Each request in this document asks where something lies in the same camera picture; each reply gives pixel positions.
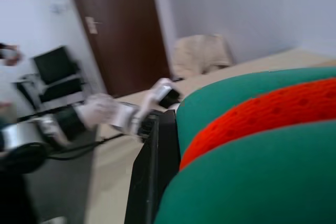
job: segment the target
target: white cloth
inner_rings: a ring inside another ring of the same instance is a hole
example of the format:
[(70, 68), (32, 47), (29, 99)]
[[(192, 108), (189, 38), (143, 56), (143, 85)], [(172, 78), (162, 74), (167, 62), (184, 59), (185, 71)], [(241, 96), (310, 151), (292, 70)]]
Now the white cloth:
[(195, 35), (180, 39), (173, 55), (176, 77), (190, 78), (233, 65), (222, 35)]

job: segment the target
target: cable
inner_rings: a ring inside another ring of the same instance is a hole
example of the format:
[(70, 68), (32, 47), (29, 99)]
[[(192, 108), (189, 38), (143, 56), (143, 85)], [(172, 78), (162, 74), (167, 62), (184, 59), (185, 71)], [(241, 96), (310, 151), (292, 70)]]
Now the cable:
[(50, 156), (50, 157), (48, 157), (48, 159), (53, 159), (53, 160), (57, 160), (57, 161), (73, 160), (73, 159), (82, 157), (82, 156), (90, 153), (91, 151), (93, 151), (99, 145), (102, 145), (102, 144), (104, 144), (104, 143), (106, 143), (110, 140), (114, 140), (114, 139), (122, 137), (122, 136), (124, 136), (124, 134), (121, 133), (121, 134), (115, 135), (115, 136), (110, 137), (110, 138), (104, 138), (102, 141), (99, 141), (99, 142), (96, 142), (96, 143), (87, 144), (87, 145), (83, 145), (83, 146), (80, 146), (80, 147), (72, 148), (72, 149), (69, 149), (65, 152), (60, 153), (60, 154), (65, 154), (65, 153), (75, 152), (75, 151), (79, 151), (79, 150), (87, 148), (87, 150), (85, 150), (85, 151), (83, 151), (83, 152), (81, 152), (81, 153), (79, 153), (75, 156), (72, 156), (72, 157), (53, 157), (53, 156)]

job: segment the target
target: green cushion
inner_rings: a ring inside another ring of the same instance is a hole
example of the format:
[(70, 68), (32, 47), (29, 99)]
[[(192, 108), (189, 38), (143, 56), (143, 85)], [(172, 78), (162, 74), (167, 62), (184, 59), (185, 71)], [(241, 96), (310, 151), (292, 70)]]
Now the green cushion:
[(336, 121), (233, 141), (169, 184), (155, 224), (336, 223)]
[(181, 155), (200, 130), (232, 107), (276, 89), (331, 77), (336, 77), (336, 67), (261, 72), (225, 79), (197, 90), (177, 111)]

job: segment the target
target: beige tabletop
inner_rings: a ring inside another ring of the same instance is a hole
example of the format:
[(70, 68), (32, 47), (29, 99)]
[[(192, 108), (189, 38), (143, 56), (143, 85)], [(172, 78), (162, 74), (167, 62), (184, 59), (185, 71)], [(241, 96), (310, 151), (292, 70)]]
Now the beige tabletop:
[[(325, 64), (328, 61), (325, 56), (294, 49), (193, 77), (176, 83), (176, 86), (184, 95), (189, 95), (208, 84), (241, 74), (303, 68)], [(146, 91), (143, 91), (120, 98), (119, 101), (140, 105), (145, 94)], [(107, 125), (102, 125), (99, 135), (112, 136), (116, 133)], [(132, 165), (141, 147), (142, 144), (125, 136), (96, 150), (86, 224), (124, 223)]]

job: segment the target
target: black chair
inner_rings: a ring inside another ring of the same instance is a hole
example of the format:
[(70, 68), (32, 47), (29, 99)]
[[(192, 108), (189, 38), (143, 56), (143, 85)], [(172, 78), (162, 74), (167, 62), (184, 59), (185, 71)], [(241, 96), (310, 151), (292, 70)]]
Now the black chair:
[[(83, 100), (86, 98), (84, 85), (89, 84), (85, 82), (82, 71), (71, 59), (66, 47), (34, 57), (33, 64), (38, 73), (25, 75), (14, 85), (35, 112), (41, 112), (44, 103), (71, 94), (81, 92)], [(39, 92), (39, 82), (45, 86), (43, 92)]]

